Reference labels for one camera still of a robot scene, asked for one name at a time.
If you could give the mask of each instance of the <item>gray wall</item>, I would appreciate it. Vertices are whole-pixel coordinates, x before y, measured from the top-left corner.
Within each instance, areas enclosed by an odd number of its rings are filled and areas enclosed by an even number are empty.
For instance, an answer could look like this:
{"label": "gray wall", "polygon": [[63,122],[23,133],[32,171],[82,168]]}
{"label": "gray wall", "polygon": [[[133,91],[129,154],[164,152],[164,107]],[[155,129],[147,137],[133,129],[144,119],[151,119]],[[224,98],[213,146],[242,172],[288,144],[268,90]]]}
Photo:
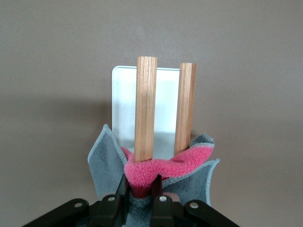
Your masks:
{"label": "gray wall", "polygon": [[243,227],[303,222],[303,1],[2,0],[0,226],[81,197],[111,124],[111,70],[197,63],[193,133],[215,139],[211,201]]}

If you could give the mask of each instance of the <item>pink fleece cloth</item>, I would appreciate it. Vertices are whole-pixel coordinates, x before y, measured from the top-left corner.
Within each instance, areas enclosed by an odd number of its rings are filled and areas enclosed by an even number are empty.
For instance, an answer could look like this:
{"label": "pink fleece cloth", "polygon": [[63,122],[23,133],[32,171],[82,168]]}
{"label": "pink fleece cloth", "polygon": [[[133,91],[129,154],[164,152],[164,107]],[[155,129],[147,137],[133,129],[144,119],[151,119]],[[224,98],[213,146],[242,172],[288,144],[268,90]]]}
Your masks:
{"label": "pink fleece cloth", "polygon": [[162,179],[187,175],[202,165],[212,154],[213,146],[194,146],[174,156],[170,160],[152,159],[144,162],[134,162],[134,154],[122,148],[127,163],[124,170],[135,198],[145,198],[149,195],[152,182],[157,175]]}

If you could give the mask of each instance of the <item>wood grain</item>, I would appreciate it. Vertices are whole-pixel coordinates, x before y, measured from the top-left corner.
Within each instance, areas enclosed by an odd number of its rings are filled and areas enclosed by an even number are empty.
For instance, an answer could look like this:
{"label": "wood grain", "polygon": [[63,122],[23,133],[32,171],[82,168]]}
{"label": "wood grain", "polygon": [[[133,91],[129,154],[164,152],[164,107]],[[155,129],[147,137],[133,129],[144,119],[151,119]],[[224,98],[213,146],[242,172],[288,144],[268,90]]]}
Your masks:
{"label": "wood grain", "polygon": [[155,57],[138,57],[134,161],[152,159],[156,101],[157,62]]}
{"label": "wood grain", "polygon": [[196,64],[181,63],[174,151],[175,155],[186,150],[190,144],[194,109],[195,80]]}

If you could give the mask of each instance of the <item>gray microfiber towel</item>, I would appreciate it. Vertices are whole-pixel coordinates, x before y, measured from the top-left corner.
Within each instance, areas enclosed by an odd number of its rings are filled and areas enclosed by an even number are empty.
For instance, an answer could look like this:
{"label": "gray microfiber towel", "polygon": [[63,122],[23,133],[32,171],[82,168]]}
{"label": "gray microfiber towel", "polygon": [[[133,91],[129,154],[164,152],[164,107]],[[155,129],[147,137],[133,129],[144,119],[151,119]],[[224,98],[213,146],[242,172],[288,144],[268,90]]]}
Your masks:
{"label": "gray microfiber towel", "polygon": [[[207,134],[203,134],[190,146],[192,148],[213,147],[214,143]],[[88,156],[89,168],[99,199],[102,199],[105,194],[115,193],[125,173],[127,158],[112,131],[104,125]],[[211,177],[219,161],[219,159],[207,161],[186,175],[163,180],[163,191],[178,195],[182,205],[190,200],[201,200],[211,205]],[[130,193],[129,202],[126,226],[149,226],[152,215],[151,196],[138,199]]]}

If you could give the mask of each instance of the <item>wooden dowel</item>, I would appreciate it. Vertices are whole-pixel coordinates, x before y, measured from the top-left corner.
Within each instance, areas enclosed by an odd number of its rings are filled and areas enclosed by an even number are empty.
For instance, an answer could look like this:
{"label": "wooden dowel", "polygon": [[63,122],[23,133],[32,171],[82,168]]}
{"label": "wooden dowel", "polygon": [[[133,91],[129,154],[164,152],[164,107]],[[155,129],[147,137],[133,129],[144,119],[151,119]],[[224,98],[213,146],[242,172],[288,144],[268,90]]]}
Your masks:
{"label": "wooden dowel", "polygon": [[194,108],[195,80],[196,64],[181,63],[175,136],[175,155],[186,150],[190,144],[190,133]]}
{"label": "wooden dowel", "polygon": [[134,161],[152,159],[158,58],[138,57]]}

